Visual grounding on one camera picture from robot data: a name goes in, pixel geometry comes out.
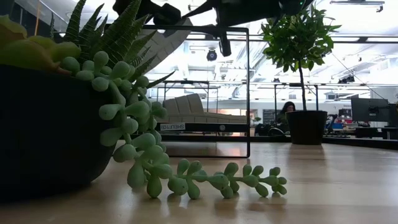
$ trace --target wooden table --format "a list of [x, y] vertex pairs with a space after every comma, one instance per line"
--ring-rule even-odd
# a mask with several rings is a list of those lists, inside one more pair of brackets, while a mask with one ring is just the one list
[[[178, 159], [172, 159], [175, 169]], [[288, 194], [261, 198], [241, 185], [223, 199], [208, 183], [201, 198], [175, 197], [166, 188], [159, 199], [132, 192], [126, 184], [131, 163], [111, 161], [91, 187], [30, 202], [0, 205], [2, 224], [123, 223], [398, 223], [398, 154], [392, 151], [324, 144], [252, 144], [250, 159], [201, 159], [208, 173], [230, 161], [267, 169], [280, 166]]]

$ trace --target string of pearls plant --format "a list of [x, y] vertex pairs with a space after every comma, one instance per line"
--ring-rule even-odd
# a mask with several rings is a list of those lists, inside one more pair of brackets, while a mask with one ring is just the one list
[[[155, 118], [164, 118], [167, 111], [159, 102], [151, 103], [146, 98], [146, 87], [149, 84], [145, 76], [134, 77], [135, 68], [126, 62], [118, 62], [112, 68], [107, 67], [109, 57], [106, 52], [97, 52], [93, 61], [87, 60], [81, 69], [79, 62], [73, 57], [65, 58], [61, 67], [72, 72], [76, 78], [91, 82], [96, 91], [110, 90], [113, 104], [103, 105], [99, 109], [99, 116], [103, 120], [115, 122], [116, 128], [110, 128], [101, 133], [100, 141], [104, 146], [114, 146], [123, 136], [125, 145], [117, 148], [113, 154], [116, 162], [135, 160], [131, 167], [127, 183], [133, 189], [141, 188], [147, 182], [147, 193], [156, 198], [162, 192], [161, 179], [168, 179], [168, 188], [177, 195], [188, 193], [192, 199], [200, 196], [200, 189], [194, 183], [209, 182], [219, 190], [224, 198], [233, 197], [239, 190], [238, 182], [254, 187], [259, 195], [268, 196], [267, 184], [274, 192], [286, 194], [283, 186], [284, 177], [278, 177], [279, 167], [272, 168], [269, 176], [262, 178], [262, 166], [252, 169], [250, 165], [243, 167], [243, 176], [235, 177], [239, 170], [236, 163], [229, 163], [224, 172], [207, 175], [199, 161], [189, 162], [182, 159], [177, 166], [177, 174], [173, 174], [169, 166], [169, 156], [166, 147], [161, 143], [162, 137], [155, 130]], [[144, 134], [131, 139], [131, 134], [140, 131]]]

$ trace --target sign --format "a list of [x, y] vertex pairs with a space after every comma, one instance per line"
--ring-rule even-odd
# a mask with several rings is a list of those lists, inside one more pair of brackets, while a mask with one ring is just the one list
[[165, 123], [160, 124], [161, 131], [183, 131], [185, 130], [185, 123]]

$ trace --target white sofa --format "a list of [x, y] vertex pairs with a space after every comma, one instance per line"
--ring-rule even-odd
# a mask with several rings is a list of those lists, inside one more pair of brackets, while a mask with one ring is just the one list
[[169, 116], [159, 119], [158, 122], [246, 124], [246, 116], [204, 112], [200, 97], [196, 93], [165, 100], [163, 107]]

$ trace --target woman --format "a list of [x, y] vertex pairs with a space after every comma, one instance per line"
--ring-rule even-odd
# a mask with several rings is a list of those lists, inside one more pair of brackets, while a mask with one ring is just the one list
[[296, 106], [294, 105], [293, 102], [286, 102], [284, 107], [282, 108], [282, 111], [279, 112], [278, 116], [276, 117], [276, 123], [281, 124], [283, 126], [286, 126], [287, 129], [289, 129], [289, 126], [287, 124], [287, 119], [286, 119], [286, 112], [291, 112], [295, 111]]

